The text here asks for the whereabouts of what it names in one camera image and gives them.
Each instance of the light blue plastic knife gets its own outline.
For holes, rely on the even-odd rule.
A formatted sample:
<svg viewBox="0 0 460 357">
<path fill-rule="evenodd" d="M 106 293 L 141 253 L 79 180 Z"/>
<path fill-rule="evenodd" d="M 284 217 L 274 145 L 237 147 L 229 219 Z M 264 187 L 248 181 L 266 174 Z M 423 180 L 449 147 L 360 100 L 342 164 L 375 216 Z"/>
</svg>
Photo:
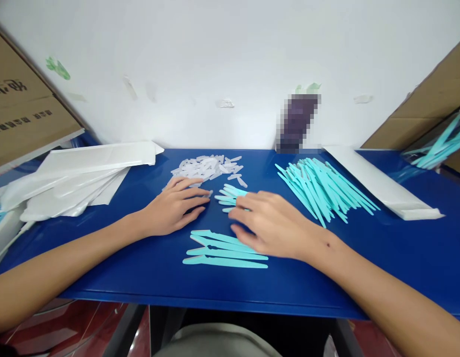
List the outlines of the light blue plastic knife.
<svg viewBox="0 0 460 357">
<path fill-rule="evenodd" d="M 191 258 L 186 258 L 182 260 L 184 264 L 208 264 L 208 265 L 219 265 L 219 266 L 227 266 L 227 267 L 234 267 L 234 268 L 257 268 L 257 269 L 267 269 L 268 266 L 266 264 L 250 262 L 247 260 L 239 260 L 239 259 L 229 259 L 229 258 L 213 258 L 207 257 L 206 255 L 198 255 Z"/>
<path fill-rule="evenodd" d="M 199 237 L 213 238 L 213 239 L 221 240 L 227 243 L 232 243 L 232 244 L 248 247 L 247 245 L 244 245 L 243 243 L 241 243 L 238 240 L 238 238 L 226 236 L 220 233 L 213 233 L 211 230 L 195 230 L 195 231 L 191 231 L 190 234 L 199 236 Z"/>
<path fill-rule="evenodd" d="M 266 255 L 235 252 L 233 250 L 210 249 L 208 247 L 187 250 L 187 255 L 210 255 L 222 258 L 248 259 L 248 260 L 268 260 Z"/>
<path fill-rule="evenodd" d="M 194 241 L 200 243 L 201 245 L 204 246 L 214 246 L 220 249 L 226 249 L 226 250 L 234 250 L 234 251 L 240 251 L 243 253 L 253 253 L 257 254 L 253 249 L 251 249 L 248 246 L 245 245 L 238 245 L 238 244 L 233 244 L 233 243 L 227 243 L 219 240 L 214 240 L 214 239 L 207 239 L 203 238 L 200 236 L 195 236 L 191 235 L 190 238 L 192 238 Z"/>
</svg>

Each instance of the left hand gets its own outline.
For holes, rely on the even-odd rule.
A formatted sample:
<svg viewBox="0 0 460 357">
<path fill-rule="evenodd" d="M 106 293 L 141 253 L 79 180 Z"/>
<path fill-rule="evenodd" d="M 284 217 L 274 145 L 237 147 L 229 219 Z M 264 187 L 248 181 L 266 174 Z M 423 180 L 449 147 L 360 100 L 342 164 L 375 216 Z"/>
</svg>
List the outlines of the left hand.
<svg viewBox="0 0 460 357">
<path fill-rule="evenodd" d="M 202 182 L 201 178 L 173 178 L 147 207 L 134 213 L 140 238 L 150 236 L 164 236 L 185 227 L 197 219 L 205 207 L 197 207 L 210 201 L 209 198 L 198 197 L 210 194 L 209 191 L 192 187 L 194 183 Z"/>
</svg>

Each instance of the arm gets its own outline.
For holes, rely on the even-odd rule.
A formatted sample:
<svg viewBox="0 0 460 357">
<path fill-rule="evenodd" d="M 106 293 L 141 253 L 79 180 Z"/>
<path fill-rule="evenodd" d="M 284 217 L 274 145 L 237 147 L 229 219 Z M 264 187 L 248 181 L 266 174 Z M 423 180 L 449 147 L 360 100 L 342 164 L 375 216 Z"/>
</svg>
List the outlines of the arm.
<svg viewBox="0 0 460 357">
<path fill-rule="evenodd" d="M 305 261 L 338 283 L 406 357 L 460 356 L 460 322 L 372 264 L 279 195 L 248 193 L 229 214 L 232 230 L 262 254 Z"/>
<path fill-rule="evenodd" d="M 210 192 L 185 189 L 200 179 L 176 178 L 147 207 L 0 275 L 0 332 L 42 308 L 97 264 L 135 241 L 183 228 L 203 212 Z"/>
</svg>

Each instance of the right hand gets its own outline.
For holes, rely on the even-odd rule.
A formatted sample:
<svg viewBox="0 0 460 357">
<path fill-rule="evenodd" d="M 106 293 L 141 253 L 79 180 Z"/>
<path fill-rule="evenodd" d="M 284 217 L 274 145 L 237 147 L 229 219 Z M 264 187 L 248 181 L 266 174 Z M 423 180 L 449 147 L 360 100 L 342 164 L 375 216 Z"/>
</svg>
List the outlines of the right hand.
<svg viewBox="0 0 460 357">
<path fill-rule="evenodd" d="M 337 244 L 339 238 L 304 217 L 280 195 L 249 192 L 236 199 L 237 207 L 229 213 L 255 234 L 233 224 L 238 239 L 258 253 L 303 260 L 311 265 L 321 253 Z"/>
</svg>

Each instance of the finger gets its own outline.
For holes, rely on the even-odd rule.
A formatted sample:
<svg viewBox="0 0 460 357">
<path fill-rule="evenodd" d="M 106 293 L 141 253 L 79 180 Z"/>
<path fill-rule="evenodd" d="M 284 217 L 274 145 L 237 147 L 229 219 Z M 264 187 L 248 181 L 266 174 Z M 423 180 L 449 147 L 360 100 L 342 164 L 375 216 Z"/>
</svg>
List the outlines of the finger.
<svg viewBox="0 0 460 357">
<path fill-rule="evenodd" d="M 182 191 L 183 189 L 187 188 L 190 185 L 193 185 L 194 183 L 200 183 L 203 182 L 202 178 L 186 178 L 185 180 L 179 182 L 178 184 L 175 185 L 175 187 L 172 189 L 173 191 Z"/>
<path fill-rule="evenodd" d="M 179 199 L 190 198 L 194 196 L 205 196 L 209 195 L 210 191 L 204 190 L 198 187 L 191 187 L 186 190 L 175 193 Z"/>
<path fill-rule="evenodd" d="M 183 206 L 184 206 L 184 209 L 187 211 L 191 208 L 208 203 L 209 201 L 210 199 L 208 197 L 194 197 L 194 198 L 183 200 Z"/>
<path fill-rule="evenodd" d="M 245 211 L 242 208 L 235 207 L 228 213 L 228 217 L 231 219 L 234 219 L 235 221 L 238 221 L 240 223 L 243 223 L 245 226 L 250 227 L 252 224 L 252 216 L 253 212 Z"/>
<path fill-rule="evenodd" d="M 258 191 L 257 196 L 258 196 L 260 199 L 262 199 L 262 198 L 271 198 L 271 197 L 273 197 L 273 196 L 275 196 L 275 195 L 274 195 L 274 193 L 268 192 L 268 191 Z"/>
<path fill-rule="evenodd" d="M 248 196 L 249 193 L 246 196 L 238 196 L 236 198 L 236 205 L 237 207 L 242 207 L 242 208 L 247 208 L 252 211 L 256 210 L 261 201 L 257 198 L 255 198 L 256 194 L 252 194 Z"/>
<path fill-rule="evenodd" d="M 262 242 L 256 235 L 247 232 L 243 227 L 235 224 L 232 224 L 230 228 L 241 243 L 253 248 L 257 252 L 261 251 Z"/>
<path fill-rule="evenodd" d="M 165 186 L 165 190 L 174 188 L 176 184 L 178 184 L 179 182 L 182 182 L 185 179 L 186 179 L 185 177 L 174 177 L 173 179 L 170 180 L 167 186 Z"/>
<path fill-rule="evenodd" d="M 184 216 L 182 217 L 182 219 L 179 220 L 179 221 L 175 224 L 176 230 L 182 229 L 182 228 L 185 227 L 188 223 L 190 223 L 190 222 L 196 220 L 197 217 L 200 215 L 200 213 L 202 213 L 204 210 L 205 210 L 205 207 L 198 207 L 198 208 L 194 209 L 192 212 L 187 213 L 186 215 L 184 215 Z"/>
</svg>

